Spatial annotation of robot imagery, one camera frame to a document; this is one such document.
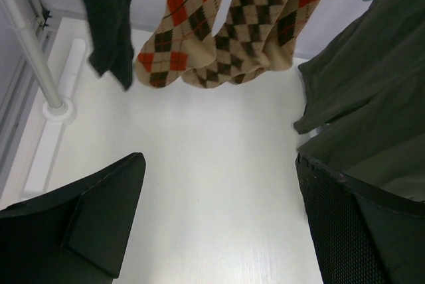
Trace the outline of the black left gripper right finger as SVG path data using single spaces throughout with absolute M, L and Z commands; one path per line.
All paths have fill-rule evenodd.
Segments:
M 424 204 L 299 154 L 296 172 L 324 283 L 424 282 Z

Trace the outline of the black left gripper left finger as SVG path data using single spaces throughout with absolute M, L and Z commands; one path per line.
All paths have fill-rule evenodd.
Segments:
M 1 211 L 2 283 L 112 283 L 120 276 L 145 175 L 132 153 Z

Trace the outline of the black sock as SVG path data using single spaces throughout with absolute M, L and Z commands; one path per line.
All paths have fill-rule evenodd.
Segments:
M 99 76 L 111 72 L 124 90 L 133 83 L 131 0 L 82 0 L 93 50 L 89 63 Z

